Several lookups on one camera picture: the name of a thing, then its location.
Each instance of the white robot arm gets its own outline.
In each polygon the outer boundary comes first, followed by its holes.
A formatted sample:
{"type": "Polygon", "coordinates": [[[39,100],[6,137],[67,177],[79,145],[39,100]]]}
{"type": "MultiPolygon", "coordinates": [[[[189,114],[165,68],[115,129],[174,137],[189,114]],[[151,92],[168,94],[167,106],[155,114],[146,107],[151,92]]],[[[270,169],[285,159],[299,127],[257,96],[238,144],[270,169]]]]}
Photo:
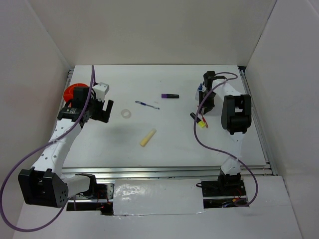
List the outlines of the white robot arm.
{"type": "Polygon", "coordinates": [[[21,170],[18,176],[24,200],[27,204],[61,208],[65,201],[83,193],[90,196],[94,193],[97,183],[94,175],[79,174],[72,178],[61,179],[61,171],[65,158],[73,141],[79,135],[88,119],[108,122],[113,101],[108,101],[106,110],[103,110],[104,98],[109,85],[99,83],[92,88],[92,97],[86,111],[77,125],[60,140],[55,140],[66,133],[76,122],[83,110],[88,87],[75,87],[73,99],[67,102],[59,112],[58,121],[48,146],[39,159],[29,170],[21,170]]]}

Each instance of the marker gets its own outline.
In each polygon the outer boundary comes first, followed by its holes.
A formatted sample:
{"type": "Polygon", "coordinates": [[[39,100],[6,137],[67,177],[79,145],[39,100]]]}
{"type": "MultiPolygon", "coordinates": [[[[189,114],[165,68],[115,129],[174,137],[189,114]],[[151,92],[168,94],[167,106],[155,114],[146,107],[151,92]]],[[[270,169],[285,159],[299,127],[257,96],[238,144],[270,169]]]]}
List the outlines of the marker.
{"type": "MultiPolygon", "coordinates": [[[[195,119],[195,116],[196,116],[196,115],[195,115],[194,113],[190,113],[189,115],[190,115],[193,119],[195,119]]],[[[206,126],[206,124],[205,124],[203,121],[201,121],[198,116],[197,116],[196,122],[197,122],[197,124],[198,124],[200,127],[202,127],[202,128],[204,128],[204,127],[206,126]]]]}
{"type": "Polygon", "coordinates": [[[151,105],[145,104],[145,103],[140,102],[140,101],[135,101],[135,103],[140,104],[140,105],[142,105],[142,106],[149,106],[149,107],[152,107],[152,108],[154,108],[154,109],[159,110],[159,107],[151,106],[151,105]]]}
{"type": "Polygon", "coordinates": [[[167,99],[178,99],[179,95],[174,95],[174,94],[162,94],[162,98],[167,98],[167,99]]]}

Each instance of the blue pen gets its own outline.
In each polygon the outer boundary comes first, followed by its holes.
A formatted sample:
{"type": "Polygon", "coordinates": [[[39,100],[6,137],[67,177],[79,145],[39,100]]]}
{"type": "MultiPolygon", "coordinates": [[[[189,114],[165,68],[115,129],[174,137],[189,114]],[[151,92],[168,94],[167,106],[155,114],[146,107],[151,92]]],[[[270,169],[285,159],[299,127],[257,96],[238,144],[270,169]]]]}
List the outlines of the blue pen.
{"type": "Polygon", "coordinates": [[[154,109],[157,109],[157,110],[159,110],[159,107],[156,107],[156,106],[150,106],[150,105],[148,105],[148,104],[145,104],[145,103],[143,103],[143,102],[140,102],[140,101],[135,101],[135,103],[138,103],[138,104],[140,104],[140,105],[143,105],[143,106],[149,106],[149,107],[152,107],[152,108],[154,108],[154,109]]]}

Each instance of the white floor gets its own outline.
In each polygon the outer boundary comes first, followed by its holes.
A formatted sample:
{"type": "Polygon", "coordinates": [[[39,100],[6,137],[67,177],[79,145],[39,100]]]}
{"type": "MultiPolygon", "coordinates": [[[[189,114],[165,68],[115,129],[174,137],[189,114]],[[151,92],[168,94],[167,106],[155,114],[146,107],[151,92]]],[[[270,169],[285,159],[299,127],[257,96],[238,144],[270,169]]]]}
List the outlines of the white floor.
{"type": "MultiPolygon", "coordinates": [[[[233,72],[239,76],[230,84],[244,92],[237,66],[95,66],[96,81],[110,85],[106,99],[114,101],[109,123],[89,120],[76,138],[64,167],[183,167],[220,166],[227,155],[204,149],[193,135],[191,112],[198,102],[195,92],[206,71],[233,72]],[[179,94],[179,99],[161,99],[161,93],[179,94]],[[142,101],[160,107],[138,105],[142,101]],[[124,119],[123,109],[132,116],[124,119]],[[140,141],[152,129],[156,134],[146,147],[140,141]]],[[[76,66],[71,84],[89,84],[91,66],[76,66]]],[[[221,126],[223,101],[206,115],[209,128],[197,127],[203,143],[231,151],[234,142],[221,126]]],[[[265,165],[254,122],[243,140],[242,160],[250,166],[265,165]]]]}
{"type": "MultiPolygon", "coordinates": [[[[244,180],[250,199],[255,192],[255,185],[251,177],[244,180]]],[[[249,208],[220,208],[208,209],[201,214],[152,216],[101,216],[99,212],[63,212],[49,227],[34,233],[15,232],[13,238],[301,239],[282,178],[260,176],[258,182],[260,194],[249,208]]],[[[178,203],[176,200],[172,199],[171,203],[178,203]]],[[[18,226],[41,226],[52,219],[57,211],[24,204],[18,226]]]]}

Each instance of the white wall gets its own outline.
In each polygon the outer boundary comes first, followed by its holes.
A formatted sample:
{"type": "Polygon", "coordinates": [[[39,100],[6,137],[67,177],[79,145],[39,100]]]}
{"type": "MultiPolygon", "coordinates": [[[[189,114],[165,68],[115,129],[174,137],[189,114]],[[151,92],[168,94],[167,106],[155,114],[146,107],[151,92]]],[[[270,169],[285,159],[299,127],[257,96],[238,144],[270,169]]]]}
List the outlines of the white wall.
{"type": "Polygon", "coordinates": [[[275,0],[29,0],[71,65],[247,65],[275,0]]]}
{"type": "MultiPolygon", "coordinates": [[[[22,0],[0,2],[0,183],[23,156],[49,139],[65,86],[67,66],[22,0]]],[[[23,164],[28,168],[29,161],[23,164]]],[[[15,172],[5,213],[16,224],[23,197],[15,172]]],[[[1,238],[13,230],[0,219],[1,238]]]]}
{"type": "Polygon", "coordinates": [[[319,0],[278,0],[246,76],[305,239],[318,238],[319,0]]]}

